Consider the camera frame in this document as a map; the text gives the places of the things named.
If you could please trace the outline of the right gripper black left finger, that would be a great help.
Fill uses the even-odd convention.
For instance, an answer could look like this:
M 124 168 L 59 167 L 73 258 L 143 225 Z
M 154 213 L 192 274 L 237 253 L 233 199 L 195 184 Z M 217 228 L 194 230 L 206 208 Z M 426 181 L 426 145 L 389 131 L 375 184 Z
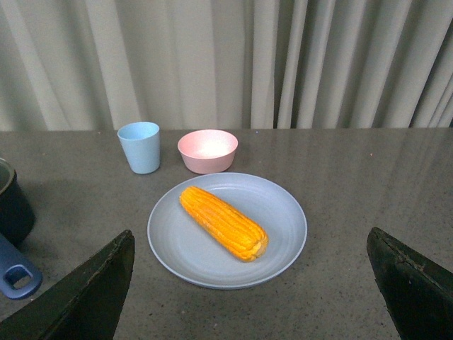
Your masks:
M 130 288 L 134 236 L 125 230 L 1 322 L 2 339 L 112 339 Z

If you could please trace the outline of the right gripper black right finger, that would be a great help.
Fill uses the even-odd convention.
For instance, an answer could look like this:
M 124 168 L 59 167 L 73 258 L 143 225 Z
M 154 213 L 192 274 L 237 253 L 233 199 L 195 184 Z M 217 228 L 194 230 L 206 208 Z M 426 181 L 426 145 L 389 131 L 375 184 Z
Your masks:
M 367 254 L 401 339 L 452 338 L 452 273 L 374 227 Z

